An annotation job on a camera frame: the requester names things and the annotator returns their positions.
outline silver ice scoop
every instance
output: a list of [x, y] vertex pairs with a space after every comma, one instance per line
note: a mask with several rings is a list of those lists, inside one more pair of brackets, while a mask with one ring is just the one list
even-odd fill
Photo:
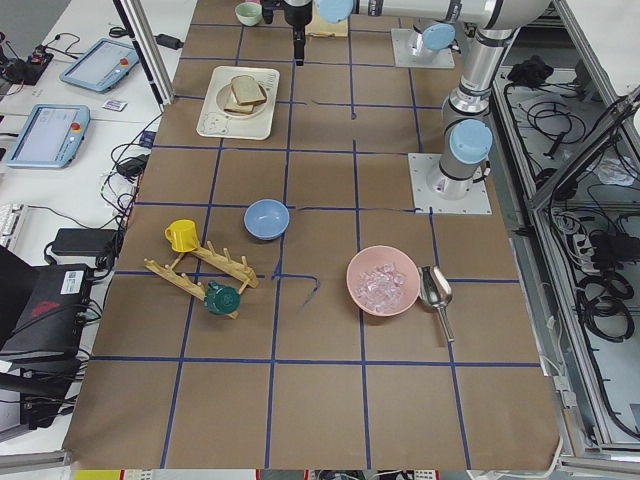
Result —
[[451, 286], [438, 267], [419, 267], [420, 299], [428, 310], [438, 312], [447, 342], [453, 342], [453, 331], [447, 318], [447, 305], [453, 299]]

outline toast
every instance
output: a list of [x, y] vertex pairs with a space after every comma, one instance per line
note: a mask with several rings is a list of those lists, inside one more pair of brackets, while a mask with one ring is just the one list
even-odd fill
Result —
[[250, 75], [238, 75], [231, 79], [231, 90], [238, 105], [260, 105], [267, 101], [264, 90]]
[[227, 97], [223, 110], [225, 112], [244, 113], [248, 115], [253, 113], [253, 105], [238, 105], [233, 91], [229, 89], [229, 96]]

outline white mounting plate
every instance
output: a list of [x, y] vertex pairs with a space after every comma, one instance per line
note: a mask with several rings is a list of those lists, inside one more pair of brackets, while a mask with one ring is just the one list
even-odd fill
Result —
[[[265, 90], [267, 102], [259, 113], [243, 118], [223, 111], [218, 104], [218, 94], [237, 75], [251, 75]], [[196, 131], [203, 137], [266, 139], [271, 134], [279, 79], [280, 73], [269, 68], [217, 67], [211, 75]]]
[[484, 181], [474, 183], [469, 193], [460, 200], [447, 200], [436, 194], [427, 185], [427, 172], [440, 161], [439, 153], [410, 153], [409, 173], [413, 205], [417, 213], [455, 213], [459, 215], [491, 215], [491, 204]]
[[411, 55], [409, 50], [409, 40], [413, 30], [405, 28], [392, 28], [391, 41], [393, 43], [393, 56], [396, 67], [413, 68], [439, 68], [452, 69], [455, 67], [451, 49], [445, 48], [439, 52], [425, 50], [422, 55]]

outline scoop handle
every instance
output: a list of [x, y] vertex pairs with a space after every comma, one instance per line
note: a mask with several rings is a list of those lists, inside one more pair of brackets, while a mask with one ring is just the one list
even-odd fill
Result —
[[451, 329], [451, 325], [449, 324], [447, 309], [445, 307], [438, 308], [438, 317], [440, 317], [440, 323], [442, 324], [442, 329], [444, 330], [444, 334], [447, 337], [447, 342], [453, 342], [455, 338], [453, 337], [453, 330]]

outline blue bowl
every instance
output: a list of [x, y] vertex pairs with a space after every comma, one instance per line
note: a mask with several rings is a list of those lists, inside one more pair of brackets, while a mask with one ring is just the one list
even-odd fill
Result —
[[289, 211], [277, 200], [258, 200], [244, 212], [244, 226], [260, 240], [273, 240], [289, 225]]

